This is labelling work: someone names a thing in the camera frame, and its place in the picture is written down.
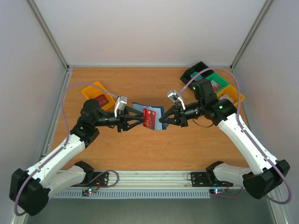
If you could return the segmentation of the blue leather card holder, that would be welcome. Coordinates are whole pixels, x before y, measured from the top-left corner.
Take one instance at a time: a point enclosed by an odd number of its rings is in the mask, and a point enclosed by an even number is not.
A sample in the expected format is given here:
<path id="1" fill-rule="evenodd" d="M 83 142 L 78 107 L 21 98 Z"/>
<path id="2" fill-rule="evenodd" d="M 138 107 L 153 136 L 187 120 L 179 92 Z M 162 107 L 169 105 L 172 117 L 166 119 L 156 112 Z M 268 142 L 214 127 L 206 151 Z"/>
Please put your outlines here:
<path id="1" fill-rule="evenodd" d="M 159 119 L 164 115 L 163 106 L 143 105 L 136 102 L 133 102 L 132 105 L 135 110 L 143 113 L 143 127 L 155 131 L 167 129 L 168 124 L 161 123 L 159 121 Z"/>

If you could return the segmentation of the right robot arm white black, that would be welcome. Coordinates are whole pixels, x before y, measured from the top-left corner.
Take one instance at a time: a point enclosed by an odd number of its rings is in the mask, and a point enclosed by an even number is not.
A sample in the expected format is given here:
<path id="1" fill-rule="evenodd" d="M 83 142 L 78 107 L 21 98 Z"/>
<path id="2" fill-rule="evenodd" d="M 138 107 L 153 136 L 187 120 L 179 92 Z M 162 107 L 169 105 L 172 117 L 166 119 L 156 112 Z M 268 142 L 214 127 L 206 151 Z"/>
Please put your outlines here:
<path id="1" fill-rule="evenodd" d="M 204 116 L 222 130 L 241 152 L 248 168 L 230 166 L 217 161 L 206 168 L 206 179 L 211 185 L 227 181 L 242 186 L 255 199 L 261 199 L 278 187 L 286 177 L 290 165 L 278 160 L 257 140 L 237 114 L 237 108 L 228 100 L 217 98 L 209 80 L 191 84 L 196 102 L 185 104 L 176 90 L 167 93 L 174 102 L 160 122 L 187 127 L 188 120 Z"/>

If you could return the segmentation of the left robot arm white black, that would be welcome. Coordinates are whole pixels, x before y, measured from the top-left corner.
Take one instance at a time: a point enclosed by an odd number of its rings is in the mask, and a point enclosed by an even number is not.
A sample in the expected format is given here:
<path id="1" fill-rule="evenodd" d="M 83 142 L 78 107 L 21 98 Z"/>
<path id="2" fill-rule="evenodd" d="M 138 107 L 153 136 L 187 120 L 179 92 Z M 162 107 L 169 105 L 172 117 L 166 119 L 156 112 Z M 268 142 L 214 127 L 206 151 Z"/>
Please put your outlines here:
<path id="1" fill-rule="evenodd" d="M 70 169 L 60 169 L 74 156 L 82 152 L 98 137 L 99 126 L 117 127 L 117 131 L 128 131 L 143 122 L 143 113 L 126 105 L 124 96 L 118 97 L 113 112 L 104 111 L 95 99 L 83 104 L 80 117 L 65 140 L 46 157 L 26 170 L 13 172 L 9 198 L 14 202 L 15 215 L 34 216 L 48 203 L 49 199 L 72 186 L 88 186 L 98 179 L 94 169 L 83 161 Z"/>

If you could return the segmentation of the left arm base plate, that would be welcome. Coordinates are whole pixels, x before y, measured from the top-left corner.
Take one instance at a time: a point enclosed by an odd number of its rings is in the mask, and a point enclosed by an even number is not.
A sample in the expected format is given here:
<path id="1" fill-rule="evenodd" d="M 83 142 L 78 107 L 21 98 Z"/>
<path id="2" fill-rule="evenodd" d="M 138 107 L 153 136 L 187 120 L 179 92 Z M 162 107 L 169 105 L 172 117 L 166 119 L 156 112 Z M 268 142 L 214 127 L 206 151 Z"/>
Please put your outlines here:
<path id="1" fill-rule="evenodd" d="M 108 184 L 109 173 L 105 172 L 100 175 L 101 172 L 93 172 L 92 174 L 86 174 L 83 181 L 79 184 L 73 185 L 73 187 L 95 187 L 102 186 L 105 187 Z"/>

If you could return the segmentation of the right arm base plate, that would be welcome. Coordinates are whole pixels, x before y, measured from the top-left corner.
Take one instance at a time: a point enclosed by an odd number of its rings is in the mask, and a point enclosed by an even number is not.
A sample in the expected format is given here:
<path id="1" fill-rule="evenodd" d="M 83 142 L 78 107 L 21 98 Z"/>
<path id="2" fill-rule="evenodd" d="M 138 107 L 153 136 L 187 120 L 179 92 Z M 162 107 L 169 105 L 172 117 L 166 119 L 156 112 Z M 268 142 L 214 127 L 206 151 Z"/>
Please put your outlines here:
<path id="1" fill-rule="evenodd" d="M 233 183 L 222 181 L 210 181 L 206 172 L 191 172 L 187 175 L 187 180 L 192 184 L 192 187 L 233 187 Z"/>

